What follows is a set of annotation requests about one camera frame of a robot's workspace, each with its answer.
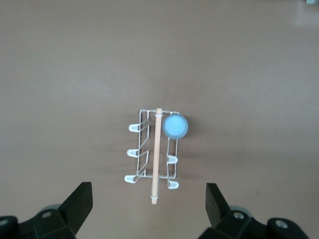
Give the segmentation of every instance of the dish rack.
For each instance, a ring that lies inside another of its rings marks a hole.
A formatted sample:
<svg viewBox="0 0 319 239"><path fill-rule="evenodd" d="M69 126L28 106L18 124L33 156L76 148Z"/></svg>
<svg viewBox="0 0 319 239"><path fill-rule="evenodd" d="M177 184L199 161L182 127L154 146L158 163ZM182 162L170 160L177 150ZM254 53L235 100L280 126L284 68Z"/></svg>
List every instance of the dish rack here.
<svg viewBox="0 0 319 239"><path fill-rule="evenodd" d="M150 139L150 130L152 127L151 118L164 117L164 115L169 116L172 114L179 115L180 113L176 111L161 110L161 115L159 115L157 114L156 110L140 110L140 122L129 125L130 132L135 132L139 134L139 147L136 149L129 149L127 151L127 155L129 157L137 158L137 168L136 168L135 174L126 175L124 177L124 180L127 183L136 183L140 178L153 178L153 174L146 169L147 165L149 164L150 149L145 149L145 145L147 141ZM166 151L166 162L165 162L166 173L164 174L162 173L158 175L157 185L159 184L159 179L166 179L167 187L169 189L177 189L179 187L179 183L173 180L176 178L176 165L178 162L177 147L178 147L178 139L171 139L167 137L167 151ZM157 200L158 196L159 196L159 190L157 186L157 194L156 195L151 194L151 198L152 200L154 199Z"/></svg>

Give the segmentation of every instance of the screw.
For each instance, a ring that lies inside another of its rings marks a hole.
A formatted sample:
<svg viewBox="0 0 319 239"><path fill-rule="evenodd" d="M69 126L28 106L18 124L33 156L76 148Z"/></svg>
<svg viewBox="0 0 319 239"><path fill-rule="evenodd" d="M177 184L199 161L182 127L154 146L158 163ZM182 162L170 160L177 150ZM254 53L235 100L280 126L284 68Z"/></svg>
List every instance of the screw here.
<svg viewBox="0 0 319 239"><path fill-rule="evenodd" d="M48 218L51 216L51 213L50 212L46 212L46 213L43 213L42 214L42 218Z"/></svg>
<svg viewBox="0 0 319 239"><path fill-rule="evenodd" d="M283 229L288 228L287 223L285 223L284 221L276 220L275 223L276 223L276 226L278 226L279 228L283 228Z"/></svg>
<svg viewBox="0 0 319 239"><path fill-rule="evenodd" d="M237 219L244 219L244 215L240 212L235 212L234 217Z"/></svg>
<svg viewBox="0 0 319 239"><path fill-rule="evenodd" d="M7 224L7 223L8 223L8 220L7 220L7 219L1 220L1 221L0 221L0 227L1 227L1 226L4 226L4 225Z"/></svg>

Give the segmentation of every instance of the wooden stick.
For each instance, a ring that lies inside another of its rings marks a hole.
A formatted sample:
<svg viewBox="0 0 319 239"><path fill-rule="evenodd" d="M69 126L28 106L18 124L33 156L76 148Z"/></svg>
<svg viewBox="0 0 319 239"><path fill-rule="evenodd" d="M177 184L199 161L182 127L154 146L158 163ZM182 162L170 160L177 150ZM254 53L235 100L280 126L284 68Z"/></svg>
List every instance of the wooden stick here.
<svg viewBox="0 0 319 239"><path fill-rule="evenodd" d="M161 129L161 108L156 109L155 120L155 140L154 140L154 160L153 160L153 181L152 181L152 204L158 202L158 185L159 185L159 161L160 161L160 129Z"/></svg>

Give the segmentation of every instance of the light blue cup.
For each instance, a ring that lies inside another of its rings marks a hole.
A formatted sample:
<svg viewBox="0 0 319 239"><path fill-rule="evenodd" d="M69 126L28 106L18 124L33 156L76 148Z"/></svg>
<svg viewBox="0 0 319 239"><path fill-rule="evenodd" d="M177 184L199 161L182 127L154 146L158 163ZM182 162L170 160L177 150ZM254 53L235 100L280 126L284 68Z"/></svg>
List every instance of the light blue cup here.
<svg viewBox="0 0 319 239"><path fill-rule="evenodd" d="M187 120L181 115L172 114L165 118L163 122L163 131L169 138L181 139L188 131Z"/></svg>

